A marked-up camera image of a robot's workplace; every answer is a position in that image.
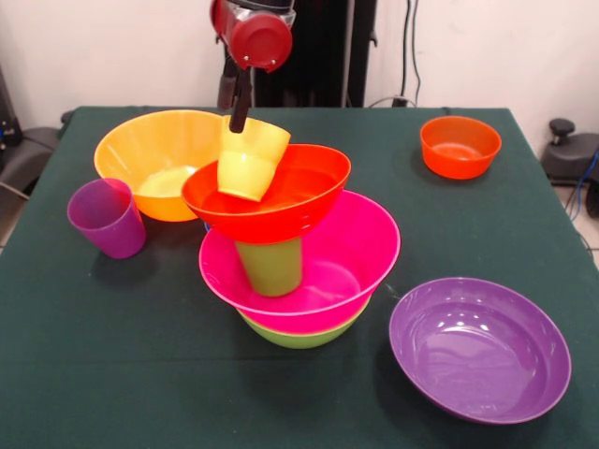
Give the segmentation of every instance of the blue cable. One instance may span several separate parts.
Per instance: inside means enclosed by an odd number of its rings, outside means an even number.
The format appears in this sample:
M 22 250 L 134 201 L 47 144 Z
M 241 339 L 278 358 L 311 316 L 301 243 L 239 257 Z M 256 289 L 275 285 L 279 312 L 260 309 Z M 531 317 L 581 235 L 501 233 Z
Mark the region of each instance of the blue cable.
M 586 181 L 587 178 L 589 178 L 589 176 L 591 175 L 592 171 L 594 170 L 595 166 L 597 165 L 597 161 L 599 161 L 599 149 L 595 150 L 595 154 L 592 156 L 591 163 L 589 164 L 589 166 L 585 170 L 584 174 L 582 175 L 582 177 L 578 181 L 577 189 L 576 189 L 576 192 L 577 192 L 577 212 L 570 219 L 572 222 L 574 222 L 575 219 L 580 214 L 580 205 L 582 204 L 582 185 L 584 184 L 584 181 Z

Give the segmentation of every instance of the purple bowl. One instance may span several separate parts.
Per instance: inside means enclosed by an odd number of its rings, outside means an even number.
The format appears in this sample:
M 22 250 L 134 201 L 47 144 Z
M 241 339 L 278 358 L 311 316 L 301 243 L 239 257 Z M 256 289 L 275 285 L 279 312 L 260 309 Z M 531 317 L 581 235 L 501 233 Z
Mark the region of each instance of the purple bowl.
M 389 337 L 412 383 L 470 421 L 530 421 L 553 408 L 570 382 L 560 330 L 529 299 L 497 283 L 423 283 L 395 307 Z

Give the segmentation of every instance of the green cup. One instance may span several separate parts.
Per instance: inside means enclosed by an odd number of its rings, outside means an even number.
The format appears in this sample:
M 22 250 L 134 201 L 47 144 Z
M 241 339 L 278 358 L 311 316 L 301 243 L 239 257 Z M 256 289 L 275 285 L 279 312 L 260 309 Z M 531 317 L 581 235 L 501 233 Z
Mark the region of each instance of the green cup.
M 301 284 L 301 239 L 272 245 L 235 242 L 247 277 L 263 297 L 281 297 Z

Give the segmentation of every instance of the green tablecloth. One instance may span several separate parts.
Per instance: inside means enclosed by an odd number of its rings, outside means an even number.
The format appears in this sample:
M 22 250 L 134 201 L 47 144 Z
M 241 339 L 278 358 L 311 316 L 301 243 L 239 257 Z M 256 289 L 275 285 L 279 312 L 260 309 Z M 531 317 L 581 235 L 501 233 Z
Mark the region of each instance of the green tablecloth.
M 78 109 L 0 256 L 0 446 L 43 448 L 599 447 L 599 276 L 512 115 L 461 109 L 504 145 L 475 181 L 431 174 L 418 130 L 441 109 L 259 109 L 293 139 L 346 152 L 347 187 L 402 230 L 399 262 L 333 343 L 262 340 L 197 270 L 201 223 L 147 220 L 147 247 L 114 261 L 66 219 L 95 177 L 96 143 L 152 109 Z M 387 342 L 398 295 L 444 276 L 503 283 L 562 329 L 572 383 L 549 414 L 485 427 L 438 410 Z

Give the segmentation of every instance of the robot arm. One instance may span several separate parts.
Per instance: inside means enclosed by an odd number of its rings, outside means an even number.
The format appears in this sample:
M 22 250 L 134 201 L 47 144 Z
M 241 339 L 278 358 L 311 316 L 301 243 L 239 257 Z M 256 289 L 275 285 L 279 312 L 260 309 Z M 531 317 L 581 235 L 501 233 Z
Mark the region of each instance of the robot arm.
M 250 70 L 271 72 L 289 57 L 295 0 L 213 0 L 212 26 L 225 44 L 218 107 L 233 108 L 229 129 L 240 133 L 251 105 Z

